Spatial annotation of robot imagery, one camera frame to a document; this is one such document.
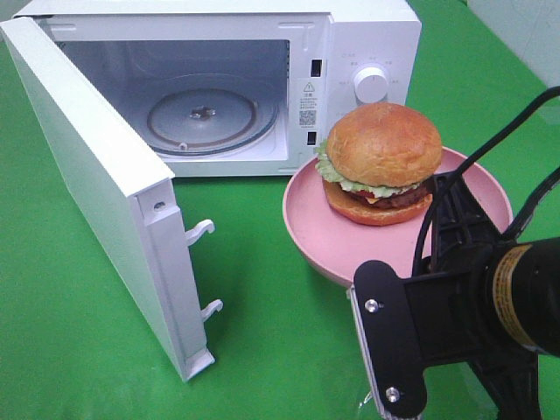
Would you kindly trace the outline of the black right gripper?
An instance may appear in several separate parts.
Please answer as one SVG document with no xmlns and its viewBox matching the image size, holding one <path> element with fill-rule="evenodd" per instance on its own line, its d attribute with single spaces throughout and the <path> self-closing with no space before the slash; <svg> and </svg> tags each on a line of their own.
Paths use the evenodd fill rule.
<svg viewBox="0 0 560 420">
<path fill-rule="evenodd" d="M 420 419 L 424 370 L 465 361 L 500 419 L 539 419 L 543 244 L 494 245 L 498 228 L 458 179 L 431 222 L 428 275 L 364 262 L 349 289 L 369 387 L 384 419 Z"/>
</svg>

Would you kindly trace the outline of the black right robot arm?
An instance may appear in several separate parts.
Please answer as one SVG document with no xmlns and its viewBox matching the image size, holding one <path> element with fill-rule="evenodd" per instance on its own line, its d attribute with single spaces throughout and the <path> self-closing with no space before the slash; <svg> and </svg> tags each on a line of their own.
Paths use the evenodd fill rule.
<svg viewBox="0 0 560 420">
<path fill-rule="evenodd" d="M 415 254 L 399 277 L 364 262 L 349 295 L 375 406 L 385 419 L 418 419 L 428 400 L 426 368 L 467 363 L 500 419 L 538 419 L 538 357 L 559 353 L 559 241 L 518 236 L 550 174 L 500 231 L 466 182 L 432 178 L 442 195 L 431 224 L 431 253 Z"/>
</svg>

